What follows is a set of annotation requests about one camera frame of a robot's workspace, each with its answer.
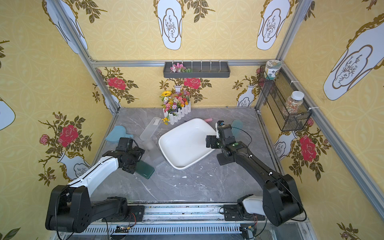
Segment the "teal translucent pencil case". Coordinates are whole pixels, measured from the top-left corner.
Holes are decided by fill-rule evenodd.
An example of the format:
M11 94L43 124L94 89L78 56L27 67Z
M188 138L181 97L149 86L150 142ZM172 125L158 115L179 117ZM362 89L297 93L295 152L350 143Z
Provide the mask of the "teal translucent pencil case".
M233 120L233 122L231 123L232 133L235 138L237 138L242 132L243 125L244 125L243 122L240 120Z

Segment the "dark green pencil case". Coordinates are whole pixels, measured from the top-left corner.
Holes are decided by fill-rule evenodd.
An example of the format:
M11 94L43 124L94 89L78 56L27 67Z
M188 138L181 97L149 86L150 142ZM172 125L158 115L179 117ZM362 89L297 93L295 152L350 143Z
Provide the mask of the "dark green pencil case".
M147 164L146 162L140 161L137 163L136 173L144 177L145 179L150 179L154 172L155 168Z

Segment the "black pencil case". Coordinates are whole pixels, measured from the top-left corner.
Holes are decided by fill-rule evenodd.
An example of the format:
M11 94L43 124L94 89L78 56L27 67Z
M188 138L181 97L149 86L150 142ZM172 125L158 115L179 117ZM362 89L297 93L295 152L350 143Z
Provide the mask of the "black pencil case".
M231 163L235 162L233 156L227 157L227 156L225 156L224 153L218 154L217 160L218 160L220 166L224 166L224 165L231 164Z

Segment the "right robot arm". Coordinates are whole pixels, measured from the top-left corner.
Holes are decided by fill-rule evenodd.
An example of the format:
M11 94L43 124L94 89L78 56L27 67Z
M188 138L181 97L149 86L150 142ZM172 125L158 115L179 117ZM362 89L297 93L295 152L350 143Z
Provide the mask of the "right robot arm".
M306 212L293 177L283 176L264 164L247 144L236 140L231 125L218 121L216 129L215 136L206 137L206 147L221 150L217 155L221 166L236 163L258 182L263 190L262 215L278 227Z

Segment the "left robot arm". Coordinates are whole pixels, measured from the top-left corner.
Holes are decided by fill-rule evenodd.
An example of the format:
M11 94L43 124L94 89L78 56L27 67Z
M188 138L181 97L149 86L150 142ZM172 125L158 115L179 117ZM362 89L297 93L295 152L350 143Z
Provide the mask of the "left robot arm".
M145 150L132 138L120 138L114 151L105 152L100 160L79 178L56 186L50 196L45 228L50 231L81 233L100 219L118 221L133 216L127 199L108 197L92 202L96 188L118 169L134 174Z

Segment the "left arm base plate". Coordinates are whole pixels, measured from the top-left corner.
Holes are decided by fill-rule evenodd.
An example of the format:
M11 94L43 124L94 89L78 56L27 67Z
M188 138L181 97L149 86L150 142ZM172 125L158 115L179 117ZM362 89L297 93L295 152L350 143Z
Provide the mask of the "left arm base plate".
M103 218L102 222L141 222L143 220L145 206L122 206L115 215Z

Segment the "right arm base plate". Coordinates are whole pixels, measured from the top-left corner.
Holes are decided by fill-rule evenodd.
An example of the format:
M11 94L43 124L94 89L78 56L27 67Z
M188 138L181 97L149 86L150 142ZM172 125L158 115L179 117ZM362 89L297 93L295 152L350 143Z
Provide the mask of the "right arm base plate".
M224 215L225 221L265 221L266 217L258 214L249 214L240 205L223 205L220 213Z

